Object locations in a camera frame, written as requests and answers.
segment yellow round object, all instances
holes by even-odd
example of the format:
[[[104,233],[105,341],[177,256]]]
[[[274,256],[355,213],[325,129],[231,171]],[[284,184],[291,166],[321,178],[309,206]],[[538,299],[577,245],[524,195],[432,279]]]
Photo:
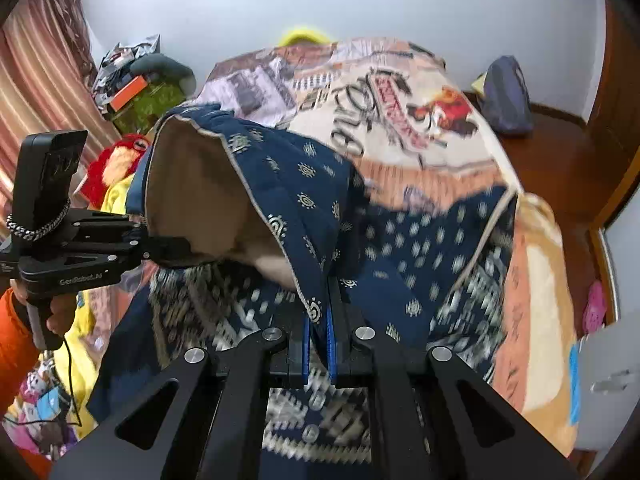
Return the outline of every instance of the yellow round object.
[[[331,43],[331,40],[322,32],[310,28],[295,28],[282,37],[279,46],[291,46],[296,43],[326,44]]]

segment gray bag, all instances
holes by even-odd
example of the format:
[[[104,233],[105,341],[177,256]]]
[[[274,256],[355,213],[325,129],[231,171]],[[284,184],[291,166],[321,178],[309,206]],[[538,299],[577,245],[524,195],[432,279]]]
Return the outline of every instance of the gray bag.
[[[529,92],[513,56],[502,56],[491,63],[484,80],[484,99],[479,105],[496,132],[514,135],[533,131]]]

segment orange curtain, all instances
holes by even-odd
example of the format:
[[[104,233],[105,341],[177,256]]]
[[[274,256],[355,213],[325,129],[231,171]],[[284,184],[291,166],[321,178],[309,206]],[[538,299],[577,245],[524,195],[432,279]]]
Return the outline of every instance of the orange curtain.
[[[6,234],[18,152],[27,135],[87,130],[85,166],[120,138],[86,87],[95,68],[87,66],[88,35],[79,17],[79,0],[20,0],[0,31],[0,234]]]

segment mattress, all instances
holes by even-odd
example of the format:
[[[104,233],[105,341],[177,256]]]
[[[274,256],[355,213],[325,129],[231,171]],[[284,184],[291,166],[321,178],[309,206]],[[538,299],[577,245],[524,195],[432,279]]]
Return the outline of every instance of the mattress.
[[[270,48],[218,63],[192,104],[288,128],[347,156],[387,208],[446,209],[494,184],[518,193],[504,282],[504,341],[485,377],[569,455],[579,401],[574,314],[562,238],[549,206],[527,194],[482,115],[444,61],[406,41],[359,38]]]

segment green fabric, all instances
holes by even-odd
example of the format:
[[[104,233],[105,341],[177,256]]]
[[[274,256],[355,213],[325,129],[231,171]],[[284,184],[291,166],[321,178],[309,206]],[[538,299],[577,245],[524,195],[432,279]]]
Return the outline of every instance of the green fabric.
[[[111,122],[121,134],[145,134],[167,110],[183,101],[184,94],[177,84],[149,83],[111,118]]]

